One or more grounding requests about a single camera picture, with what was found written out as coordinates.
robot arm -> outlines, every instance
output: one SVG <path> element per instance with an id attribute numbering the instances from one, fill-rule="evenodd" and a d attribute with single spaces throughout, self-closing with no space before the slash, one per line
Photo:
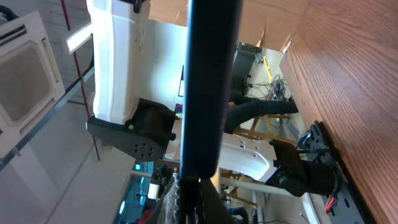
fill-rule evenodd
<path id="1" fill-rule="evenodd" d="M 190 14 L 181 123 L 166 106 L 139 97 L 139 59 L 143 58 L 150 2 L 87 1 L 96 83 L 95 115 L 87 121 L 87 130 L 140 161 L 163 159 L 171 147 L 177 152 L 181 149 L 183 179 L 210 178 L 219 166 L 285 188 L 296 196 L 304 192 L 330 194 L 334 189 L 333 171 L 326 169 L 324 174 L 328 175 L 308 172 L 312 169 L 300 160 L 294 146 L 281 146 L 281 142 L 270 145 L 268 141 L 223 133 L 241 3 L 196 4 L 198 9 Z M 219 26 L 212 24 L 211 16 L 195 13 L 207 7 L 219 7 L 225 12 Z M 205 32 L 219 35 L 206 37 Z M 206 49 L 209 44 L 213 44 L 210 54 Z M 314 177 L 331 183 L 327 187 L 308 184 Z"/>

leg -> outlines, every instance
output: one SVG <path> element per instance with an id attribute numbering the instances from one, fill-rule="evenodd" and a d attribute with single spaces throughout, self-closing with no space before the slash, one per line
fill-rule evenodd
<path id="1" fill-rule="evenodd" d="M 254 99 L 228 109 L 224 132 L 232 134 L 241 123 L 263 114 L 297 113 L 294 103 Z"/>
<path id="2" fill-rule="evenodd" d="M 243 103 L 250 102 L 252 100 L 258 100 L 257 98 L 251 98 L 246 96 L 241 96 L 235 93 L 229 95 L 229 102 L 234 102 L 236 105 L 241 105 Z"/>

wooden stool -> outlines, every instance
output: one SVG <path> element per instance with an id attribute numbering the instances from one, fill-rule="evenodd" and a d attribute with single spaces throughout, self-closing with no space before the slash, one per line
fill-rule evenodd
<path id="1" fill-rule="evenodd" d="M 264 122 L 266 123 L 267 130 L 268 130 L 268 134 L 260 133 L 260 132 L 254 130 L 260 117 L 264 118 Z M 274 134 L 274 132 L 271 128 L 271 124 L 269 122 L 269 118 L 290 119 L 290 116 L 289 115 L 268 115 L 268 114 L 256 116 L 254 118 L 254 121 L 253 121 L 253 124 L 252 124 L 250 130 L 238 127 L 234 130 L 233 134 L 236 134 L 238 136 L 242 136 L 242 137 L 245 137 L 248 139 L 255 139 L 255 140 L 275 139 L 275 140 L 290 143 L 295 146 L 296 141 L 289 140 L 286 138 L 281 138 Z"/>
<path id="2" fill-rule="evenodd" d="M 243 181 L 250 182 L 250 179 L 248 177 L 246 177 L 244 174 L 234 174 L 233 171 L 231 171 L 231 170 L 229 170 L 229 172 L 227 174 L 221 173 L 221 176 L 222 177 L 226 177 L 226 178 L 231 178 L 232 177 L 233 179 L 236 179 L 236 180 L 238 180 L 241 177 Z M 244 202 L 244 203 L 246 203 L 248 205 L 257 206 L 257 203 L 254 203 L 254 202 L 252 202 L 250 200 L 246 200 L 244 198 L 238 197 L 237 190 L 238 190 L 238 187 L 234 187 L 234 189 L 232 189 L 230 191 L 230 193 L 227 193 L 225 191 L 221 191 L 221 194 L 224 195 L 224 196 L 230 197 L 230 198 L 234 198 L 236 200 L 240 200 L 241 202 Z"/>

white panel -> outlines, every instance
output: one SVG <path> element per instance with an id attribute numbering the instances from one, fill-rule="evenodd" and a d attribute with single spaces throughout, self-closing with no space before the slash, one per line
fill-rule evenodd
<path id="1" fill-rule="evenodd" d="M 39 14 L 33 12 L 7 22 L 0 27 L 0 32 L 5 35 L 15 29 L 23 32 L 13 34 L 14 38 L 8 41 L 3 39 L 0 48 L 0 67 L 4 71 L 0 78 L 0 157 L 5 156 L 65 92 Z"/>
<path id="2" fill-rule="evenodd" d="M 140 13 L 132 4 L 118 0 L 90 0 L 95 59 L 96 118 L 124 124 L 131 119 L 139 101 L 138 71 L 142 58 L 150 2 Z"/>
<path id="3" fill-rule="evenodd" d="M 0 189 L 1 223 L 43 223 L 49 215 L 11 164 L 0 172 Z"/>
<path id="4" fill-rule="evenodd" d="M 135 159 L 118 149 L 91 151 L 48 224 L 112 223 L 123 196 L 123 183 Z"/>
<path id="5" fill-rule="evenodd" d="M 29 144 L 22 149 L 23 154 L 16 156 L 10 162 L 15 172 L 21 178 L 31 194 L 37 199 L 41 207 L 50 213 L 58 202 L 60 194 L 55 190 L 47 173 L 40 164 Z"/>
<path id="6" fill-rule="evenodd" d="M 30 140 L 29 144 L 60 194 L 93 145 L 93 139 L 86 130 L 86 120 L 84 106 L 66 104 Z"/>
<path id="7" fill-rule="evenodd" d="M 178 96 L 182 65 L 185 63 L 187 28 L 149 20 L 141 58 L 142 98 L 162 103 L 170 110 L 183 104 Z"/>

wooden surface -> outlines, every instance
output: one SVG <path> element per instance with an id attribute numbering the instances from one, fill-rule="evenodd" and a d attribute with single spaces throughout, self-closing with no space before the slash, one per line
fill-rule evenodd
<path id="1" fill-rule="evenodd" d="M 398 223 L 398 2 L 314 0 L 280 68 L 323 121 L 378 223 Z"/>
<path id="2" fill-rule="evenodd" d="M 239 41 L 280 50 L 296 31 L 307 4 L 308 0 L 244 0 Z M 151 0 L 149 19 L 185 26 L 187 5 L 188 0 Z"/>

